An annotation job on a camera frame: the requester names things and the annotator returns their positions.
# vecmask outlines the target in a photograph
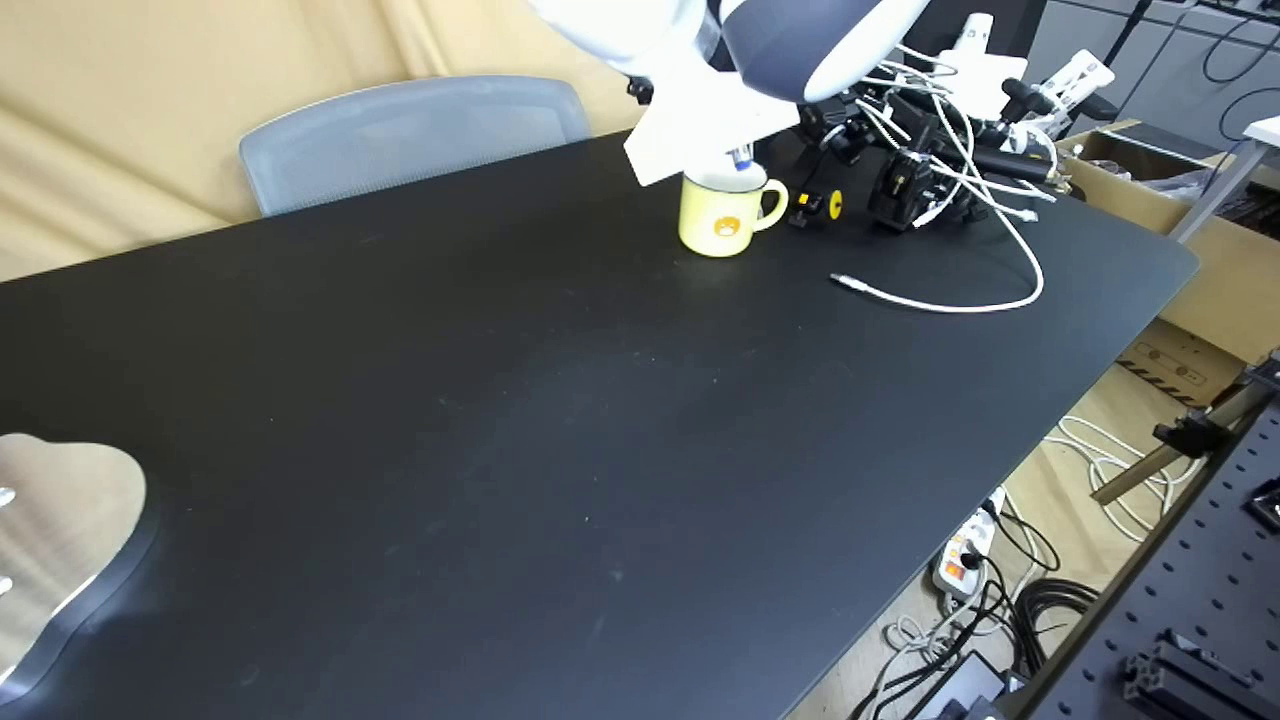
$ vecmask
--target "beige curtain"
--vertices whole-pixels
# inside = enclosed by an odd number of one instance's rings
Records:
[[[558,75],[596,132],[634,120],[525,0],[7,0],[0,281],[252,222],[246,130],[451,73]]]

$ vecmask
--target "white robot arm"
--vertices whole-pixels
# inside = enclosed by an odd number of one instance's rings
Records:
[[[629,138],[638,185],[793,130],[866,75],[928,0],[529,0],[573,43],[655,85]],[[736,73],[706,69],[720,43]]]
[[[722,34],[741,79],[776,102],[829,102],[872,73],[928,0],[532,0],[604,64],[647,75]]]

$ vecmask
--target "black table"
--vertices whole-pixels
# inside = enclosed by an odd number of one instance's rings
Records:
[[[1191,271],[1072,202],[673,245],[596,142],[0,287],[0,434],[102,440],[150,541],[18,716],[788,712]]]

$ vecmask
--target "power strip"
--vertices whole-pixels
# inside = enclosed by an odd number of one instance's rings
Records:
[[[984,510],[976,510],[960,532],[943,545],[943,554],[931,564],[931,589],[947,591],[950,602],[968,602],[979,591],[988,575],[988,556],[1000,536],[995,518],[1005,510],[1005,490],[988,497]]]

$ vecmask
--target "blue chair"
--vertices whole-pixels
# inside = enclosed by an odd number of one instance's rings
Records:
[[[574,91],[534,75],[363,89],[281,117],[238,146],[262,215],[465,172],[587,138]]]

